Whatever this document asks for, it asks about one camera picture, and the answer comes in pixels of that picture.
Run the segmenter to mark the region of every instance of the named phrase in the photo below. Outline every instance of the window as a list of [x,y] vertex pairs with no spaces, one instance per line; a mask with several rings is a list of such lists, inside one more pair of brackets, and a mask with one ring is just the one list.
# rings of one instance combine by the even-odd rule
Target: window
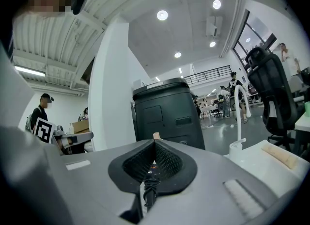
[[273,33],[252,13],[248,12],[244,27],[233,50],[247,72],[250,67],[245,61],[247,54],[256,47],[269,50],[277,40]]

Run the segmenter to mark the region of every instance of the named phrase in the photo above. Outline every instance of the cardboard box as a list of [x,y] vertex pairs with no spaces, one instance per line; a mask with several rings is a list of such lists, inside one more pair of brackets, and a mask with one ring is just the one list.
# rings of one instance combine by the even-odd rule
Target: cardboard box
[[70,124],[73,127],[74,134],[86,133],[89,132],[89,123],[88,120],[73,122]]

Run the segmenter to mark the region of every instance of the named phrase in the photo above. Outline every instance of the black cable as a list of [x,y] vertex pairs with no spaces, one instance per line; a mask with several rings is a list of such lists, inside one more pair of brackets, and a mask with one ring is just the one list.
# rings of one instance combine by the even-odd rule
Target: black cable
[[156,187],[160,184],[160,180],[153,177],[148,178],[144,181],[144,194],[143,199],[145,200],[145,207],[149,209],[154,205],[157,197]]

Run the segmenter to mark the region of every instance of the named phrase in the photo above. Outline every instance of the trash bin lid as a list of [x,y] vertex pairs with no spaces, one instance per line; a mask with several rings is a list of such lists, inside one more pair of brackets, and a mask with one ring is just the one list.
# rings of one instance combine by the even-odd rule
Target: trash bin lid
[[189,88],[185,79],[174,78],[174,79],[169,79],[165,81],[160,81],[157,83],[152,83],[152,84],[143,86],[137,90],[134,90],[132,93],[133,99],[135,100],[135,95],[142,94],[142,92],[148,93],[149,91],[159,90],[159,89],[162,89],[163,87],[169,87],[169,86],[175,86],[175,85],[181,85],[183,87]]

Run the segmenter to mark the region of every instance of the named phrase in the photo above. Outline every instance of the balcony railing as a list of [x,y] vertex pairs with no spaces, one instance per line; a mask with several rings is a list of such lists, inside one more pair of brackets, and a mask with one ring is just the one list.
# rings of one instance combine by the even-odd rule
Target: balcony railing
[[184,79],[190,85],[190,84],[204,82],[206,80],[215,79],[215,78],[222,77],[222,76],[229,77],[231,72],[232,72],[231,66],[226,65],[226,66],[214,68],[208,71],[196,73],[196,74],[184,77]]

